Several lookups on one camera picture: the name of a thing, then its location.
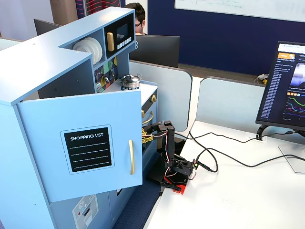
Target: man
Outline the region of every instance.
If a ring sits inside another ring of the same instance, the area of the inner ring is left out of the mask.
[[[146,35],[143,32],[145,27],[145,10],[139,3],[129,3],[125,8],[135,9],[135,33],[136,35]]]

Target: computer monitor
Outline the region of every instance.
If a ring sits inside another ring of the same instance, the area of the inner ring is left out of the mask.
[[[51,30],[57,29],[58,27],[61,27],[61,25],[54,24],[54,23],[47,22],[47,21],[38,20],[38,19],[34,19],[34,23],[35,23],[37,36],[42,35]]]
[[[256,123],[305,130],[305,44],[279,42]],[[305,158],[304,145],[279,148]],[[295,172],[305,172],[303,161],[286,159]]]
[[[137,35],[138,48],[129,54],[130,60],[178,67],[180,37]]]

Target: blue carpet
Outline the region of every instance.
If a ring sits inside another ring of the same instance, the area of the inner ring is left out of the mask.
[[[142,229],[159,198],[160,185],[144,180],[127,202],[112,229]]]

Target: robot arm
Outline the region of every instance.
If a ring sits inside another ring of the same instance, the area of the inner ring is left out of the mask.
[[[195,169],[195,160],[189,162],[183,157],[175,154],[175,127],[170,121],[155,123],[142,128],[142,142],[162,139],[161,157],[164,160],[166,172],[161,186],[172,188],[178,193],[184,192],[189,176]]]

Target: white plate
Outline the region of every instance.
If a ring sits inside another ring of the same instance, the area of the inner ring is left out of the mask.
[[[98,50],[97,50],[95,44],[94,44],[92,41],[86,40],[86,39],[84,39],[84,40],[82,40],[82,41],[83,41],[83,42],[86,44],[86,46],[94,53],[93,64],[96,64],[96,63],[98,62],[98,59],[99,59],[99,54],[98,54]]]
[[[96,64],[96,60],[97,60],[97,54],[95,53],[94,47],[91,46],[91,44],[88,44],[89,40],[82,40],[80,42],[77,42],[74,46],[73,46],[73,50],[86,50],[87,53],[91,53],[92,54],[92,61],[93,64]]]
[[[97,48],[97,51],[98,51],[98,54],[99,54],[97,62],[99,62],[101,60],[102,56],[103,56],[103,50],[102,50],[101,44],[98,42],[97,39],[95,39],[93,37],[87,37],[87,38],[85,38],[85,40],[90,40],[95,44],[95,46]]]

